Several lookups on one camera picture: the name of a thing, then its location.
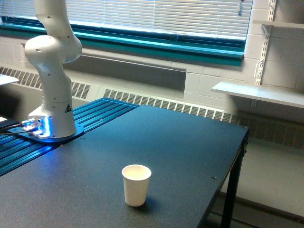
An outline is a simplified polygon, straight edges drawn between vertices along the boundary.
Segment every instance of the table leg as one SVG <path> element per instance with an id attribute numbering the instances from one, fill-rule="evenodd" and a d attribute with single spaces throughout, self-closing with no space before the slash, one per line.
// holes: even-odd
<path id="1" fill-rule="evenodd" d="M 230 227 L 234 202 L 237 195 L 238 179 L 241 172 L 243 157 L 244 157 L 244 145 L 242 145 L 237 160 L 235 161 L 230 171 L 221 228 Z"/>

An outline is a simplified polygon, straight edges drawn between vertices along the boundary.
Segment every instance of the wall shelf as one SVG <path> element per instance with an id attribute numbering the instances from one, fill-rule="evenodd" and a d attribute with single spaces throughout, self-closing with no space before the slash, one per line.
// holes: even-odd
<path id="1" fill-rule="evenodd" d="M 18 82 L 18 81 L 19 80 L 16 79 L 15 77 L 0 74 L 0 86 Z"/>
<path id="2" fill-rule="evenodd" d="M 304 108 L 304 92 L 241 82 L 220 82 L 214 92 Z"/>
<path id="3" fill-rule="evenodd" d="M 266 21 L 266 20 L 253 20 L 252 22 L 254 24 L 273 26 L 277 28 L 304 29 L 304 24 L 294 24 L 294 23 L 275 22 L 275 21 Z"/>

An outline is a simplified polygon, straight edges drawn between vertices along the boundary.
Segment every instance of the teal window frame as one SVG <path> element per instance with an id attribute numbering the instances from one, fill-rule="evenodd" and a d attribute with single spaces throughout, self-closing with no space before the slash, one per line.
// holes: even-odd
<path id="1" fill-rule="evenodd" d="M 33 38 L 46 34 L 38 20 L 1 17 L 0 35 Z M 245 40 L 191 37 L 71 25 L 84 46 L 152 57 L 241 66 Z"/>

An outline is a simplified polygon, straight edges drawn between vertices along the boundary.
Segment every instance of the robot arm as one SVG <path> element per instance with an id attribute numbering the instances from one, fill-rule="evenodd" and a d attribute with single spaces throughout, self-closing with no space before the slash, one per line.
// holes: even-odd
<path id="1" fill-rule="evenodd" d="M 67 18 L 66 0 L 35 0 L 36 15 L 47 31 L 46 36 L 30 39 L 25 45 L 29 62 L 39 72 L 42 105 L 29 118 L 42 119 L 39 130 L 31 132 L 41 139 L 63 138 L 76 132 L 72 111 L 71 80 L 62 64 L 76 60 L 82 46 Z"/>

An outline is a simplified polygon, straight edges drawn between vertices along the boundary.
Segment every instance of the radiator grille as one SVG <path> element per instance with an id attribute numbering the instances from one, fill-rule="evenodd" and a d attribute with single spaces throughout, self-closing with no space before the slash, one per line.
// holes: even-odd
<path id="1" fill-rule="evenodd" d="M 32 87 L 36 89 L 42 89 L 40 76 L 37 74 L 5 68 L 5 67 L 0 67 L 0 74 L 17 78 L 19 80 L 17 84 L 19 85 Z M 86 96 L 88 95 L 91 87 L 90 85 L 75 83 L 75 82 L 71 82 L 71 86 L 72 86 L 72 96 L 82 99 L 86 99 Z"/>
<path id="2" fill-rule="evenodd" d="M 303 149 L 304 147 L 304 129 L 301 127 L 294 127 L 289 126 L 288 124 L 284 125 L 282 123 L 273 123 L 271 121 L 238 116 L 209 107 L 186 104 L 168 99 L 160 99 L 159 97 L 153 96 L 148 97 L 143 95 L 129 94 L 111 89 L 105 90 L 104 97 L 120 101 L 127 101 L 137 105 L 150 105 L 232 124 L 239 124 L 250 128 L 250 137 L 252 138 L 299 149 Z"/>

